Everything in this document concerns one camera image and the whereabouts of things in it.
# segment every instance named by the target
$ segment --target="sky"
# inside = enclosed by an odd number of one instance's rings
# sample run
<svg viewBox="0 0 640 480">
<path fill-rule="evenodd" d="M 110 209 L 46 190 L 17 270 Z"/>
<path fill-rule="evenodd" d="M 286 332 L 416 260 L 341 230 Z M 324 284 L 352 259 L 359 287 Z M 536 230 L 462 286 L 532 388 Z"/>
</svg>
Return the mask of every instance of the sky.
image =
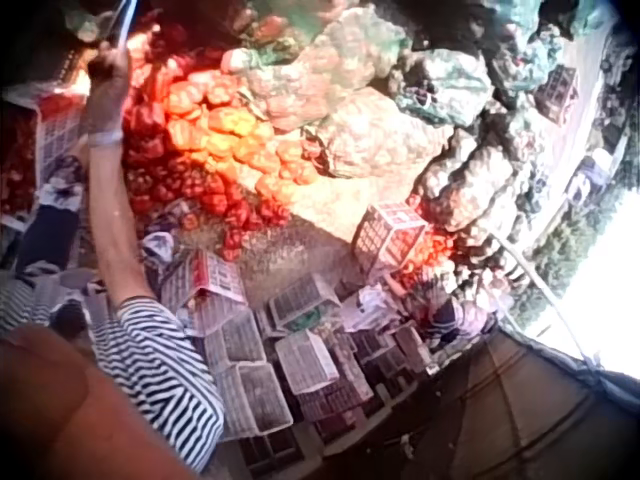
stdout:
<svg viewBox="0 0 640 480">
<path fill-rule="evenodd" d="M 582 350 L 607 370 L 640 379 L 640 194 L 628 192 L 582 262 L 561 305 Z M 537 340 L 580 357 L 555 310 L 527 328 Z"/>
</svg>

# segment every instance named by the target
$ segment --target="plastic crate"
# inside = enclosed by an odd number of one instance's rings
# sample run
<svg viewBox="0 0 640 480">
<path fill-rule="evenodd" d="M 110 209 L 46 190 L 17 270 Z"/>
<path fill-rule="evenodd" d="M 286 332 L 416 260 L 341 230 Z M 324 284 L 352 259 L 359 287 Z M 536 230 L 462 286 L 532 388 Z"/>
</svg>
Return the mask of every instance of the plastic crate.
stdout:
<svg viewBox="0 0 640 480">
<path fill-rule="evenodd" d="M 295 395 L 319 390 L 340 376 L 327 346 L 308 330 L 280 340 L 276 343 L 276 352 Z"/>
<path fill-rule="evenodd" d="M 210 335 L 248 309 L 238 267 L 203 249 L 172 271 L 161 297 L 187 333 L 196 337 Z"/>
<path fill-rule="evenodd" d="M 251 310 L 235 316 L 204 337 L 203 343 L 205 360 L 212 372 L 238 362 L 264 362 L 267 359 Z"/>
<path fill-rule="evenodd" d="M 375 358 L 385 349 L 395 345 L 395 340 L 389 335 L 378 334 L 375 330 L 362 330 L 351 334 L 356 346 L 356 356 L 361 363 Z"/>
<path fill-rule="evenodd" d="M 52 161 L 69 152 L 78 141 L 86 96 L 58 82 L 49 82 L 15 85 L 4 90 L 2 98 L 36 113 L 35 173 L 38 188 L 47 178 Z"/>
<path fill-rule="evenodd" d="M 369 205 L 353 239 L 353 251 L 369 280 L 400 268 L 422 238 L 427 223 L 406 203 Z"/>
<path fill-rule="evenodd" d="M 297 332 L 318 325 L 322 317 L 340 307 L 340 301 L 320 275 L 308 274 L 268 305 L 277 329 Z"/>
<path fill-rule="evenodd" d="M 385 378 L 392 378 L 396 373 L 407 366 L 407 358 L 402 354 L 398 346 L 387 348 L 374 359 Z"/>
<path fill-rule="evenodd" d="M 267 435 L 293 424 L 270 364 L 237 363 L 213 379 L 225 408 L 222 441 Z"/>
<path fill-rule="evenodd" d="M 395 333 L 395 339 L 407 359 L 407 366 L 415 373 L 425 371 L 433 363 L 429 348 L 413 326 L 400 327 Z"/>
</svg>

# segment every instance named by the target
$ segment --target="wristband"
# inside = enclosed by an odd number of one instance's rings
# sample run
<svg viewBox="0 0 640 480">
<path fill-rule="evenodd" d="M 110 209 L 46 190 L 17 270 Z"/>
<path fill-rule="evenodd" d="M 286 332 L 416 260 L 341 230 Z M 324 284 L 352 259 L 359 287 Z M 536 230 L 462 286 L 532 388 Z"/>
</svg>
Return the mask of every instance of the wristband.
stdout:
<svg viewBox="0 0 640 480">
<path fill-rule="evenodd" d="M 123 138 L 124 133 L 122 133 L 122 129 L 111 132 L 90 133 L 87 144 L 89 148 L 104 147 L 106 145 L 120 143 Z"/>
</svg>

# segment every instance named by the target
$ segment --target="hand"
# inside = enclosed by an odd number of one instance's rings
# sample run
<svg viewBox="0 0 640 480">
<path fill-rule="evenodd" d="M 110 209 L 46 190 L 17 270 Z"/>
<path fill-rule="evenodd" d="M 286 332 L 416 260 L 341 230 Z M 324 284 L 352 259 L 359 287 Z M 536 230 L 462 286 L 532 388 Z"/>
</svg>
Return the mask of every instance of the hand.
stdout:
<svg viewBox="0 0 640 480">
<path fill-rule="evenodd" d="M 85 106 L 88 133 L 109 133 L 122 128 L 122 108 L 129 93 L 130 69 L 127 52 L 118 52 L 102 42 L 89 63 L 91 93 Z"/>
</svg>

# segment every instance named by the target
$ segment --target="vegetable display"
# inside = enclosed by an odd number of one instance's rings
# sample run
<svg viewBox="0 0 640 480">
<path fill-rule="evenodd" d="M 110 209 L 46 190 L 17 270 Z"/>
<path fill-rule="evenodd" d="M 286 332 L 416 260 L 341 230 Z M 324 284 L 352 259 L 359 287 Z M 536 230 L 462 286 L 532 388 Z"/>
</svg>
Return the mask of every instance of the vegetable display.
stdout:
<svg viewBox="0 0 640 480">
<path fill-rule="evenodd" d="M 188 48 L 175 24 L 154 25 L 130 38 L 132 81 L 124 115 L 123 165 L 139 225 L 163 215 L 179 199 L 197 204 L 225 225 L 219 254 L 241 255 L 247 232 L 287 225 L 301 185 L 318 180 L 312 163 L 319 147 L 306 140 L 278 140 L 273 126 L 244 104 L 240 78 L 216 67 L 207 49 Z M 252 204 L 238 183 L 239 164 L 262 173 Z M 183 231 L 203 217 L 182 212 Z"/>
</svg>

